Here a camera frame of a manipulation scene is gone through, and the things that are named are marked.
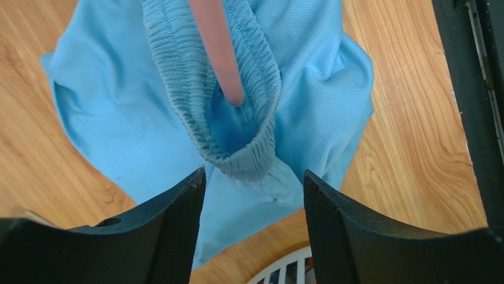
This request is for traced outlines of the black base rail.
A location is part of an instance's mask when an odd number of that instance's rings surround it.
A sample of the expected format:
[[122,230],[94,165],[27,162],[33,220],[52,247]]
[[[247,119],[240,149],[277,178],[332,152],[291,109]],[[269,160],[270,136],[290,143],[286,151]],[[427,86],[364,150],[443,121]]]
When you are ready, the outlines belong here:
[[433,1],[486,219],[503,225],[503,2]]

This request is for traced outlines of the light blue shorts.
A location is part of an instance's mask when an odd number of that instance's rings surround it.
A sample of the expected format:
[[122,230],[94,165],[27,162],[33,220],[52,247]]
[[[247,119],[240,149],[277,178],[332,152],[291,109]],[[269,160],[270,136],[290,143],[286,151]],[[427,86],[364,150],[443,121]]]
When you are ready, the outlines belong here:
[[80,1],[42,57],[82,156],[136,203],[199,167],[193,267],[341,187],[373,113],[373,65],[340,1],[224,1],[244,103],[225,99],[186,1]]

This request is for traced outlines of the pink plastic hanger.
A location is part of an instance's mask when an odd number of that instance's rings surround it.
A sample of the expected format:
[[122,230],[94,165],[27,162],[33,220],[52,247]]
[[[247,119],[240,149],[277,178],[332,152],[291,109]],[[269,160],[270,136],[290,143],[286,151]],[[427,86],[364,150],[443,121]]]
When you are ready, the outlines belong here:
[[188,0],[209,62],[229,104],[244,102],[243,86],[222,1]]

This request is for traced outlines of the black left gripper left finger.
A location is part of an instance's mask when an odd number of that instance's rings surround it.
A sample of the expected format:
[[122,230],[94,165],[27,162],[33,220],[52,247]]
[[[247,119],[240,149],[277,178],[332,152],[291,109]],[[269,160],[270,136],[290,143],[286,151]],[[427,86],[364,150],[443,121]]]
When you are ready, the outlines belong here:
[[188,283],[206,176],[100,222],[63,230],[1,219],[2,283]]

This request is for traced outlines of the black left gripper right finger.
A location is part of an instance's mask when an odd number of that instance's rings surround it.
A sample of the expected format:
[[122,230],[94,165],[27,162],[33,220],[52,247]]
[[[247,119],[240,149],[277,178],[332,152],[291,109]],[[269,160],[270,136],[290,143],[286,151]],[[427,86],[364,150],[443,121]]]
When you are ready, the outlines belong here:
[[306,171],[317,283],[502,283],[503,228],[444,234],[378,213]]

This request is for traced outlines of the white laundry basket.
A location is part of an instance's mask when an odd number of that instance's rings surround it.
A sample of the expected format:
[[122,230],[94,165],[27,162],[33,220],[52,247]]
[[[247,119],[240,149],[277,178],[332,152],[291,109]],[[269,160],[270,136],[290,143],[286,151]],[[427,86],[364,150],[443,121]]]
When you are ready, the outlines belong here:
[[316,283],[311,247],[296,250],[267,266],[248,284]]

